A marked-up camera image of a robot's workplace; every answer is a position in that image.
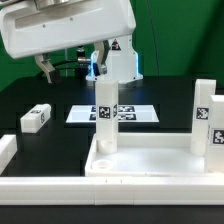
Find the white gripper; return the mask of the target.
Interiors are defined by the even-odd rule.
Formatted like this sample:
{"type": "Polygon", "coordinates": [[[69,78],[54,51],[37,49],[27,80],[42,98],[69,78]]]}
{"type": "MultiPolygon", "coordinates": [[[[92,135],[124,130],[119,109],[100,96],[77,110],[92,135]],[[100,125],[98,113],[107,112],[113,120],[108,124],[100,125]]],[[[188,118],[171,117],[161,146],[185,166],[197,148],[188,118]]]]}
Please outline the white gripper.
{"type": "Polygon", "coordinates": [[[69,0],[42,10],[33,0],[24,0],[0,10],[0,34],[7,53],[14,59],[35,55],[49,84],[61,81],[60,71],[48,54],[41,53],[97,42],[94,74],[105,75],[107,39],[130,35],[135,27],[129,0],[69,0]]]}

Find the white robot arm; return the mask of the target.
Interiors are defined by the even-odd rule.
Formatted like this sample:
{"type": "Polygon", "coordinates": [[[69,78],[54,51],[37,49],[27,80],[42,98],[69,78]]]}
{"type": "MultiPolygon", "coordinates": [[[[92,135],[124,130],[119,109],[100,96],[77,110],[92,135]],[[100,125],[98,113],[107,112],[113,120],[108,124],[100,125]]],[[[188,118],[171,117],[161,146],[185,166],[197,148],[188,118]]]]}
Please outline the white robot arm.
{"type": "Polygon", "coordinates": [[[132,47],[136,20],[130,0],[0,0],[0,35],[14,59],[32,56],[50,84],[60,73],[50,52],[92,44],[88,81],[139,80],[132,47]]]}

